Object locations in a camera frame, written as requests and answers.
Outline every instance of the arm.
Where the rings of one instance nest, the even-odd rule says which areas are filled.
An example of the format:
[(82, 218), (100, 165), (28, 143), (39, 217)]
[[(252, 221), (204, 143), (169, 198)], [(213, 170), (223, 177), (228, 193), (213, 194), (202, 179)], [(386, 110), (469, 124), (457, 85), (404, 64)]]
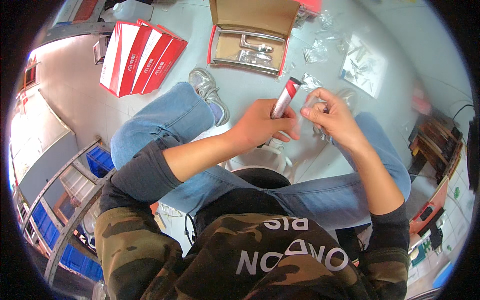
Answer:
[[(399, 208), (404, 202), (401, 191), (361, 132), (345, 102), (323, 88), (312, 94), (326, 102), (317, 103), (313, 108), (303, 108), (301, 113), (317, 128), (323, 128), (351, 154), (365, 188), (370, 212), (384, 215)], [(325, 107), (329, 109), (328, 114), (323, 113)]]
[(286, 109), (283, 118), (270, 119), (270, 111), (275, 103), (276, 99), (258, 99), (226, 133), (164, 150), (165, 160), (175, 177), (185, 181), (218, 163), (263, 144), (272, 136), (288, 142), (290, 139), (279, 131), (295, 140), (299, 139), (292, 129), (296, 120), (295, 112), (290, 107)]
[(360, 253), (359, 269), (380, 299), (403, 299), (407, 292), (409, 243), (404, 197), (353, 119), (347, 105), (325, 89), (315, 96), (326, 102), (302, 115), (322, 128), (348, 151), (357, 167), (367, 196), (373, 233), (368, 249)]
[(272, 135), (285, 142), (295, 113), (270, 119), (275, 99), (257, 100), (228, 132), (163, 150), (151, 141), (111, 180), (100, 197), (101, 215), (95, 226), (96, 251), (111, 298), (139, 299), (160, 285), (176, 280), (176, 261), (182, 250), (163, 234), (149, 209), (191, 176), (256, 147)]

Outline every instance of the stainless steel door handle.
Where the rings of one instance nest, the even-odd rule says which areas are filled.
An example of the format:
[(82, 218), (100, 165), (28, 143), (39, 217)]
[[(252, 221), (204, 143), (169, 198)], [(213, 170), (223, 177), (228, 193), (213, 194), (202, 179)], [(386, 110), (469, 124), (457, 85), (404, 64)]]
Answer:
[(241, 39), (240, 39), (241, 48), (252, 49), (255, 51), (260, 51), (265, 53), (272, 53), (274, 50), (272, 47), (267, 46), (265, 44), (249, 44), (245, 39), (246, 39), (246, 35), (241, 35)]

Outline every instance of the sneaker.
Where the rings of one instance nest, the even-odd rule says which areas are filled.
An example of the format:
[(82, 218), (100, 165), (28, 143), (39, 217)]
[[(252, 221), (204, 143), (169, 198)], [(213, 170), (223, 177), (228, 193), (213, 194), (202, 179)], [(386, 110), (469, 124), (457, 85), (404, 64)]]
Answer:
[(213, 76), (202, 68), (195, 68), (188, 75), (188, 83), (193, 86), (195, 92), (202, 97), (212, 110), (215, 125), (226, 124), (230, 119), (230, 111), (216, 93), (219, 88), (216, 86)]

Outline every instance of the bottle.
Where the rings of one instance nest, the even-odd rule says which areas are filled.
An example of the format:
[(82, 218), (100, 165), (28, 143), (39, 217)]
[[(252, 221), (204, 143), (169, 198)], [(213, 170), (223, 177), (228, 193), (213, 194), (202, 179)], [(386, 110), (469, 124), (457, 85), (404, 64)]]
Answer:
[(119, 21), (137, 23), (138, 19), (149, 21), (153, 6), (136, 0), (126, 0), (113, 6), (113, 16)]

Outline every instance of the camouflage shirt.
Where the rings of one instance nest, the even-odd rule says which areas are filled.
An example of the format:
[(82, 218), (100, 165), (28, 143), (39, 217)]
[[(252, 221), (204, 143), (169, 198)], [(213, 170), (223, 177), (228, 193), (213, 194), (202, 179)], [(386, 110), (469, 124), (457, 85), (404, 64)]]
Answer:
[(148, 207), (178, 184), (150, 143), (105, 185), (95, 238), (111, 299), (404, 299), (405, 205), (372, 216), (358, 268), (314, 221), (256, 213), (217, 218), (182, 258)]

